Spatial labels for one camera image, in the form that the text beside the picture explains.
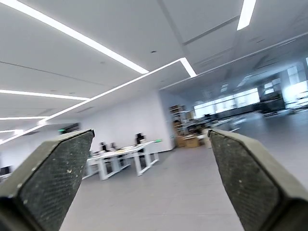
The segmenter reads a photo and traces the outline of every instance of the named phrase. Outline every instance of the wall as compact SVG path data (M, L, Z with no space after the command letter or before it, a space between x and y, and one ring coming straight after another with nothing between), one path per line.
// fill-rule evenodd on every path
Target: wall
M159 152L173 148L158 92L95 113L83 119L81 127L94 129L93 151L100 149L102 141L115 142L117 147L133 145L137 133L146 135L147 140L162 139L157 143Z
M59 135L59 132L42 131L30 136L24 136L6 144L1 150L1 167L12 166L15 170L43 141Z
M115 142L118 147L135 144L135 135L143 133L147 140L162 139L157 143L159 152L173 149L166 118L158 92L117 104L81 120L82 129L94 129L91 150L98 151L99 143ZM1 167L13 166L15 170L43 141L58 136L57 130L42 131L24 136L1 147Z

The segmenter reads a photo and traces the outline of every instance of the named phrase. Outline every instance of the desk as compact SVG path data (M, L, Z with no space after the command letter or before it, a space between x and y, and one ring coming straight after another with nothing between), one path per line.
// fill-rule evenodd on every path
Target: desk
M154 161L151 161L150 153L154 153ZM141 169L141 164L139 159L140 155L144 155L145 158L146 167L144 169ZM113 176L114 174L130 166L129 158L134 158L137 175L141 176L154 163L159 161L158 153L155 150L154 141L142 143L137 146L129 146L115 152L107 152L101 154L100 156L89 158L87 160L87 167L88 169L90 169L91 165L97 165L100 179L106 180L109 177ZM123 160L124 166L120 165L119 163L120 160ZM106 163L108 162L111 163L112 167L112 172L109 174L107 173L107 168L106 168ZM93 174L95 174L95 172L88 172L88 176L91 176Z

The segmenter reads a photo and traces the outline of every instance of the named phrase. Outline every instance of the linear led light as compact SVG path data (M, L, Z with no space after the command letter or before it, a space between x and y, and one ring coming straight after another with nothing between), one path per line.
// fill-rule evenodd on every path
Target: linear led light
M98 42L80 34L79 32L69 28L68 26L65 26L64 24L44 15L43 13L19 2L16 0L0 0L0 3L3 3L4 5L7 5L13 9L16 9L22 13L25 13L35 19L38 19L39 21L67 34L68 36L77 39L78 41L96 49L97 51L109 56L110 58L117 60L121 64L124 64L125 66L139 72L140 74L146 74L149 71L142 68L141 66L138 66L137 64L133 63L132 61L124 58L123 56L119 55L118 53L115 53L114 51L106 48L105 46L99 44Z
M193 70L192 66L189 64L189 62L187 61L187 59L184 58L180 58L181 63L183 64L184 68L186 69L186 71L188 72L188 74L190 75L191 78L196 77L196 73Z
M256 0L244 0L240 21L237 30L241 30L250 24L252 13L256 5Z
M18 119L45 119L46 116L26 116L26 117L3 117L0 120L18 120Z
M14 95L42 96L42 97L68 99L68 100L88 100L89 99L89 98L84 98L84 97L67 96L67 95L54 95L54 94L36 93L36 92L27 92L27 91L18 91L18 90L0 90L0 93L14 94Z
M156 70L154 70L154 71L148 72L148 73L145 74L145 75L142 75L142 76L140 76L140 77L138 77L138 78L135 78L135 79L133 79L133 80L127 82L127 83L124 83L124 84L122 84L122 85L120 85L120 86L117 86L117 87L111 89L111 90L108 90L108 91L106 91L106 92L104 92L104 93L102 93L102 94L99 94L99 95L97 95L97 96L94 96L94 97L92 97L92 98L90 98L90 99L87 99L87 100L85 100L85 101L83 101L83 102L80 102L80 103L78 103L78 104L76 104L76 105L74 105L74 106L71 106L71 107L69 107L69 108L66 108L66 109L60 111L60 112L57 112L57 113L55 113L55 114L53 114L53 115L51 115L51 116L48 116L48 117L46 117L46 118L40 120L40 121L38 122L38 125L37 125L36 127L33 127L33 128L31 128L31 129L29 129L29 130L23 131L23 132L20 133L20 134L17 134L17 135L15 135L15 136L12 136L12 137L6 139L6 140L3 140L3 141L0 143L0 145L1 145L1 144L4 144L4 143L6 143L6 142L9 142L9 141L11 141L11 140L14 140L14 139L16 139L16 138L18 138L18 137L20 137L20 136L22 136L22 135L24 135L24 134L27 134L27 133L29 133L29 132L32 132L32 131L34 131L34 130L37 130L37 129L39 129L39 128L45 126L45 125L47 125L46 121L48 121L48 120L50 120L50 119L52 119L52 118L55 118L55 117L57 117L57 116L59 116L59 115L62 115L62 114L64 114L64 113L66 113L66 112L69 112L69 111L71 111L71 110L73 110L73 109L75 109L75 108L78 108L78 107L80 107L80 106L82 106L82 105L85 105L86 103L89 103L89 102L91 102L91 101L93 101L93 100L96 100L96 99L98 99L98 98L100 98L100 97L102 97L102 96L104 96L104 95L107 95L107 94L109 94L109 93L111 93L111 92L113 92L113 91L115 91L115 90L119 90L120 88L123 88L123 87L125 87L125 86L127 86L127 85L129 85L129 84L131 84L131 83L134 83L134 82L136 82L136 81L138 81L138 80L140 80L140 79L143 79L144 77L147 77L147 76L149 76L149 75L151 75L151 74L153 74L153 73L155 73L155 72L158 72L158 71L160 71L160 70L162 70L162 69L164 69L164 68L166 68L166 67L168 67L168 66L171 66L171 65L173 65L173 64L175 64L175 63L177 63L177 62L181 62L181 63L183 64L185 70L188 72L188 74L190 75L190 77L196 77L196 73L194 72L193 68L191 67L191 65L189 64L189 62L187 61L187 59L186 59L186 58L180 58L180 59L175 60L175 61L173 61L173 62L171 62L171 63L169 63L169 64L166 64L166 65L164 65L164 66L162 66L162 67L160 67L160 68L158 68L158 69L156 69Z
M15 135L20 134L23 132L22 129L14 129L14 130L4 130L4 131L0 131L0 133L7 133L7 132L14 132Z

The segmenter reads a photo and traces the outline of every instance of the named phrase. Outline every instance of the cardboard box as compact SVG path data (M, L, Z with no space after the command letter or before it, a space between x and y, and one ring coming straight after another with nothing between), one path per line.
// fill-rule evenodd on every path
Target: cardboard box
M184 141L183 136L177 136L176 141L177 141L177 147L179 147L179 148L185 147L185 141Z
M189 137L189 138L184 138L184 140L185 140L186 148L196 148L196 147L200 146L199 139L196 136Z

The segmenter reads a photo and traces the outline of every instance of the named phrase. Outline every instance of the white ceiling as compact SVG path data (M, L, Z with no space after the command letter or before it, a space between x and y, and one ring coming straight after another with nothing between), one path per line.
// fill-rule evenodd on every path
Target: white ceiling
M199 74L305 33L308 28L306 0L257 0L251 24L241 31L236 31L236 28L243 0L21 2L149 71L186 57ZM97 50L2 4L0 20L5 22L0 24L0 89L90 98L140 76ZM261 71L258 68L270 64L271 59L280 60L275 61L277 65L267 68L268 71L277 71L289 65L304 52L303 47L299 49L300 46L306 48L303 41L295 41L274 51L234 62L175 85L170 91L190 97L189 86L195 89L198 85L198 92L204 95L204 88L218 86L225 81L237 85L243 76L258 73ZM290 54L284 55L286 47L289 47ZM183 66L177 62L59 118L81 118L129 97L146 94L188 77ZM0 117L50 116L80 102L5 94L0 94L0 98ZM27 127L29 123L35 126L36 122L7 121L0 123L0 130Z

